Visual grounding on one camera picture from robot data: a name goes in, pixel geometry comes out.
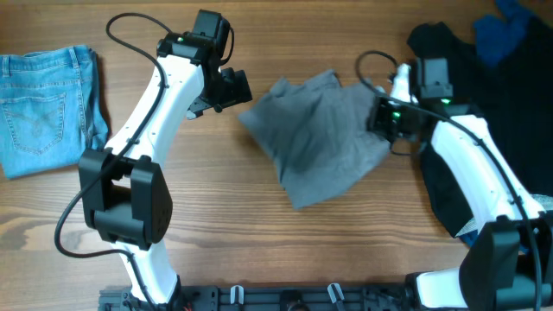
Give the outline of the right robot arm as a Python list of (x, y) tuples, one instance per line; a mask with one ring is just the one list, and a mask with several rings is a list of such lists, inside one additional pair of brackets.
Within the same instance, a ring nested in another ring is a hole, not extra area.
[(411, 309), (538, 310), (552, 304), (552, 213), (518, 180), (483, 117), (458, 105), (444, 59), (396, 64), (369, 130), (390, 142), (429, 135), (466, 199), (478, 236), (461, 266), (409, 276)]

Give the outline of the grey shorts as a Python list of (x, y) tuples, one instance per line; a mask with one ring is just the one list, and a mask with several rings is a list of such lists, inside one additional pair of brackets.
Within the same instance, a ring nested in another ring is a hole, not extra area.
[(389, 142), (366, 128), (373, 106), (372, 91), (327, 70), (301, 85), (281, 78), (238, 119), (299, 210), (344, 194), (387, 157)]

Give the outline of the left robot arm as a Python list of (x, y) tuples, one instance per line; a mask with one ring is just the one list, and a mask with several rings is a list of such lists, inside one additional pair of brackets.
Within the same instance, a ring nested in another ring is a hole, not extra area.
[(124, 260), (132, 282), (123, 295), (128, 309), (185, 308), (163, 241), (173, 201), (162, 168), (184, 119), (252, 99), (245, 72), (227, 66), (233, 46), (231, 24), (209, 10), (199, 11), (192, 30), (169, 31), (124, 127), (103, 150), (88, 149), (79, 160), (84, 219)]

